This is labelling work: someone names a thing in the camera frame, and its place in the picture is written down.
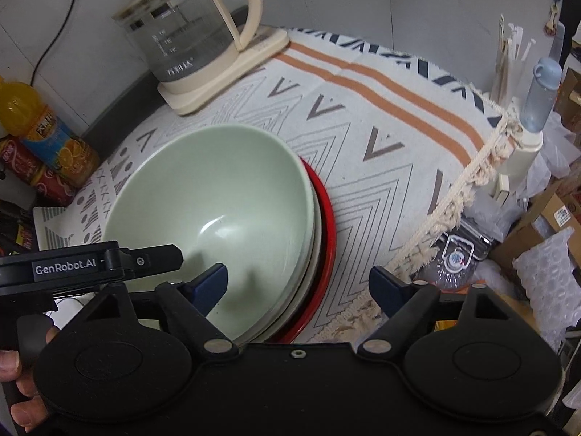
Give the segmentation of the person's left hand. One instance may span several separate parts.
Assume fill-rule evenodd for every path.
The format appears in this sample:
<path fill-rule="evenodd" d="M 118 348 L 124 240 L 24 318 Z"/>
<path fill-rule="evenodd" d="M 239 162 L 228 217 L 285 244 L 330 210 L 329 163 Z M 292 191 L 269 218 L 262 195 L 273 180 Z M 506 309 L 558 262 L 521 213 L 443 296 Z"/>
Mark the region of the person's left hand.
<path fill-rule="evenodd" d="M 33 382 L 32 371 L 24 370 L 17 350 L 1 351 L 1 382 L 14 382 L 24 397 L 10 408 L 10 414 L 19 427 L 26 432 L 32 431 L 48 417 L 48 410 Z"/>

